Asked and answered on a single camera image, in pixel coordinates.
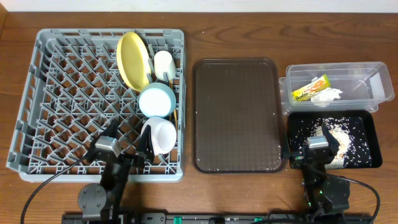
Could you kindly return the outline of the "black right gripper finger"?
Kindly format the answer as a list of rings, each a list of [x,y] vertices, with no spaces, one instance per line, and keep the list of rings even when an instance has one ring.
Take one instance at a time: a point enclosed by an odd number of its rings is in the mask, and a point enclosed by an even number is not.
[[[327,128],[325,123],[321,124],[322,133],[326,140],[328,141],[329,146],[339,146],[338,140],[330,133],[329,129]]]
[[[290,156],[289,140],[288,140],[288,137],[287,137],[286,133],[284,133],[283,139],[282,139],[281,156],[282,157],[289,157]]]

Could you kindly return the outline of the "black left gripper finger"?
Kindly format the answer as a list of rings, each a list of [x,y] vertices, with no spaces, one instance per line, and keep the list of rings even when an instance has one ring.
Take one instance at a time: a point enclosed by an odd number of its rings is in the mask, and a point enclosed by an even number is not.
[[[143,131],[144,132],[141,134],[136,152],[146,161],[152,162],[154,160],[155,154],[152,145],[151,126],[147,125]]]
[[[117,133],[118,133],[118,126],[119,126],[119,121],[118,120],[112,120],[112,122],[109,124],[109,126],[99,135],[99,136],[107,136],[111,138],[116,138]]]

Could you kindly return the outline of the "white small plate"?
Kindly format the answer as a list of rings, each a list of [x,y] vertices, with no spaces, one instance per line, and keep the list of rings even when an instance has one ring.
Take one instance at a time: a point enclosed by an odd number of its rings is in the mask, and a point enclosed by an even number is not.
[[[175,146],[177,141],[177,131],[175,126],[168,120],[153,116],[149,118],[143,125],[141,135],[147,126],[150,126],[151,141],[154,155],[169,153]]]

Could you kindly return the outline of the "wooden chopstick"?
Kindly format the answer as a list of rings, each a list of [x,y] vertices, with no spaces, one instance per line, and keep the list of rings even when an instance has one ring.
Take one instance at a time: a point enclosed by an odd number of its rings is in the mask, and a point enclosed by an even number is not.
[[[176,109],[174,109],[173,115],[174,115],[175,128],[176,128],[176,130],[178,130],[178,116],[177,116],[177,110]]]

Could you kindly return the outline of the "white tissue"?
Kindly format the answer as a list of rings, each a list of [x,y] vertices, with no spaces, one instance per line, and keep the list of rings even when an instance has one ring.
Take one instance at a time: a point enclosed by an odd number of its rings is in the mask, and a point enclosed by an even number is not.
[[[341,94],[343,92],[336,88],[327,87],[322,91],[317,92],[314,96],[311,97],[310,101],[314,103],[316,106],[325,108],[327,107],[331,101],[339,100],[341,98]]]

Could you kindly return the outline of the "light blue bowl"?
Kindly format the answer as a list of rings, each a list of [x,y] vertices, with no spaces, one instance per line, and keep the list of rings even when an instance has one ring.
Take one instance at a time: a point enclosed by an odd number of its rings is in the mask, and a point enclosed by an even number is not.
[[[141,91],[139,109],[148,118],[164,118],[173,113],[177,106],[175,93],[163,83],[150,83]]]

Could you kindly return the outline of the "Apollo snack wrapper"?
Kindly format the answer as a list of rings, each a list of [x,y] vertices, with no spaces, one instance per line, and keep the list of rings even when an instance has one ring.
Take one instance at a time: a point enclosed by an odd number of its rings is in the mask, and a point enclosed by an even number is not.
[[[323,74],[319,78],[315,78],[314,81],[305,85],[298,90],[292,92],[292,97],[295,101],[307,101],[311,97],[315,96],[318,92],[331,87],[329,78],[326,74]]]

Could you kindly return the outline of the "yellow plate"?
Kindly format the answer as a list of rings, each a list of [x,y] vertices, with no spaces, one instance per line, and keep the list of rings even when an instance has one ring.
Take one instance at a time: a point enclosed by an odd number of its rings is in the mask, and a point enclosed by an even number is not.
[[[122,79],[129,88],[142,91],[149,84],[149,54],[144,42],[136,33],[127,32],[120,38],[116,60]]]

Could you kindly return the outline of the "cream cup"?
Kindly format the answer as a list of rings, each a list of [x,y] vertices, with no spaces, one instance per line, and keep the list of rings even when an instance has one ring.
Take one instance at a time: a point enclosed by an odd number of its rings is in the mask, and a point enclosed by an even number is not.
[[[167,73],[169,80],[173,79],[177,74],[172,54],[166,50],[161,50],[155,54],[154,69],[156,77],[162,81],[165,81],[164,72]]]

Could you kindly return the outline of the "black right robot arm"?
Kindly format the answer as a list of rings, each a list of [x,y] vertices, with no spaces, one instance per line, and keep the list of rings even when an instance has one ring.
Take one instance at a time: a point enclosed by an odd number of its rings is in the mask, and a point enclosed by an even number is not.
[[[348,181],[331,177],[325,170],[325,166],[337,155],[340,144],[325,124],[321,128],[322,135],[309,137],[307,145],[298,151],[282,151],[282,158],[289,161],[290,167],[302,171],[305,198],[310,205],[307,215],[310,223],[321,220],[322,216],[342,213],[349,208]]]

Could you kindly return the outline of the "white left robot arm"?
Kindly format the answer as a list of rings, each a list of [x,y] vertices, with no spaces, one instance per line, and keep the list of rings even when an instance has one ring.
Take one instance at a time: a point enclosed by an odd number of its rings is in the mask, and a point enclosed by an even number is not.
[[[101,180],[84,186],[78,195],[82,223],[134,223],[134,218],[120,208],[124,189],[132,168],[142,169],[145,162],[154,160],[151,127],[144,128],[137,153],[123,153],[116,139],[119,123],[111,124],[95,137],[85,159],[105,163]]]

